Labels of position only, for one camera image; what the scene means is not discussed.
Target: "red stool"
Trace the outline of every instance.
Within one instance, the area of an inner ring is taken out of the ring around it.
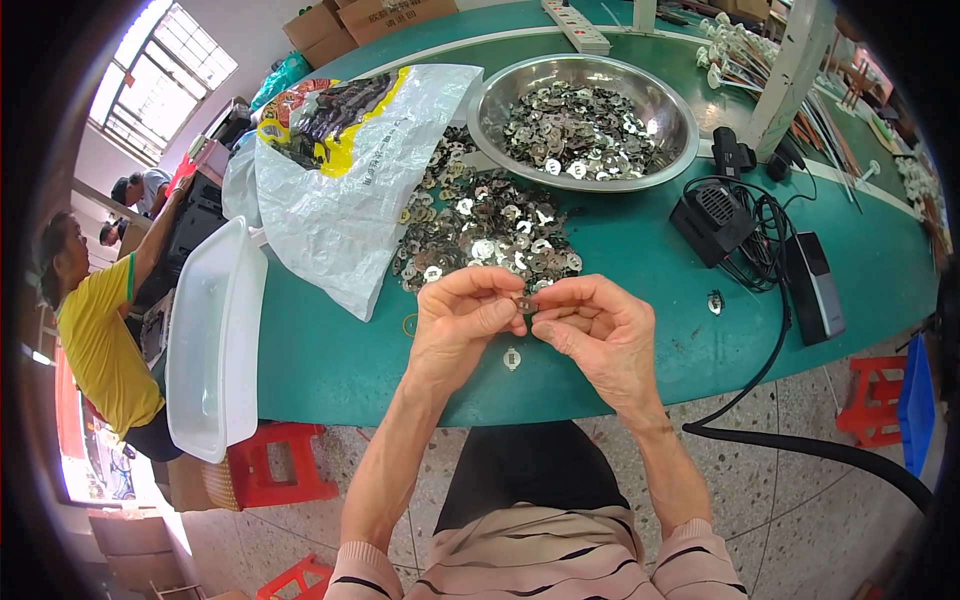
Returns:
[[[900,399],[903,380],[891,381],[883,374],[883,370],[905,368],[906,356],[851,359],[850,370],[857,372],[856,394],[853,397],[853,406],[840,411],[836,423],[840,431],[856,435],[856,447],[876,448],[900,443],[899,431],[883,433],[883,428],[900,425],[896,400]],[[870,380],[872,372],[876,373],[877,381]],[[868,406],[868,400],[878,401],[879,405]],[[868,434],[870,429],[874,430],[874,435]]]
[[[324,434],[323,425],[271,423],[256,428],[252,438],[227,448],[230,478],[240,510],[257,506],[329,500],[340,495],[337,483],[321,481],[313,462],[310,438]],[[267,444],[286,442],[294,459],[296,482],[274,481]]]
[[[300,586],[300,594],[294,596],[297,600],[322,600],[326,595],[326,587],[330,585],[330,576],[333,575],[333,569],[323,564],[314,563],[316,558],[316,555],[311,554],[280,573],[273,581],[257,591],[256,600],[280,600],[276,593],[293,581]],[[306,573],[312,573],[322,579],[308,588],[304,578]]]

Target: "power strip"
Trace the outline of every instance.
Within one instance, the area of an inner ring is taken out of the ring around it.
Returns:
[[[610,43],[580,11],[565,7],[562,0],[540,0],[540,4],[557,21],[560,31],[566,34],[577,52],[603,57],[610,53]]]

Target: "pink striped sweater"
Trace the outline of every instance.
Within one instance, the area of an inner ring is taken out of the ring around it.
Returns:
[[[495,511],[430,541],[426,570],[404,595],[393,566],[362,541],[340,548],[326,600],[442,596],[536,600],[743,600],[724,541],[694,518],[663,543],[652,577],[632,511]]]

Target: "green table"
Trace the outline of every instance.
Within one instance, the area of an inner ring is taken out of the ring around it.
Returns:
[[[614,1],[608,6],[621,21],[629,22],[629,13],[626,17],[620,13],[631,10],[631,3]],[[605,23],[602,9],[596,13],[593,5],[580,8],[594,22]],[[443,43],[503,31],[508,25],[516,29],[550,24],[534,3],[459,13],[380,39],[325,66],[319,74],[346,79]],[[703,73],[692,68],[693,44],[607,35],[612,56],[642,66],[677,89],[704,132],[719,125],[742,126],[749,119],[752,101],[738,90],[709,89]],[[569,43],[551,33],[497,39],[412,62],[482,64],[490,75],[517,60],[569,51]],[[869,128],[866,134],[872,138]],[[857,136],[856,131],[847,134],[854,152],[870,152],[871,138]],[[617,196],[556,192],[564,209],[584,209],[585,214],[571,220],[568,229],[571,244],[584,258],[585,273],[603,273],[656,309],[658,383],[666,404],[742,387],[766,360],[780,327],[778,293],[755,295],[722,271],[706,269],[667,222],[684,182],[711,172],[712,162],[698,158],[675,180],[644,192]],[[806,175],[792,178],[788,185],[774,184],[759,172],[747,180],[781,199],[798,188],[809,191],[810,185]],[[882,341],[934,307],[937,279],[917,222],[865,194],[858,195],[864,209],[861,215],[836,183],[818,180],[818,188],[816,203],[796,201],[790,214],[799,230],[813,229],[820,236],[837,282],[847,332],[805,348],[795,327],[768,379],[823,365]],[[897,195],[895,185],[885,189]],[[413,295],[400,290],[395,277],[387,276],[373,317],[364,324],[324,291],[271,258],[260,326],[259,416],[379,424],[406,366],[411,338],[401,324],[417,311]],[[720,290],[727,301],[719,317],[707,308],[713,289]],[[502,363],[508,346],[522,356],[516,372],[509,372]],[[466,388],[451,399],[441,424],[534,422],[609,412],[569,359],[532,336],[518,339],[507,334],[493,340]]]

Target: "white plastic container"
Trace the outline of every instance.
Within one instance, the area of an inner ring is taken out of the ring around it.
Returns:
[[[167,345],[167,423],[174,444],[220,463],[256,431],[256,354],[267,257],[241,216],[187,257]]]

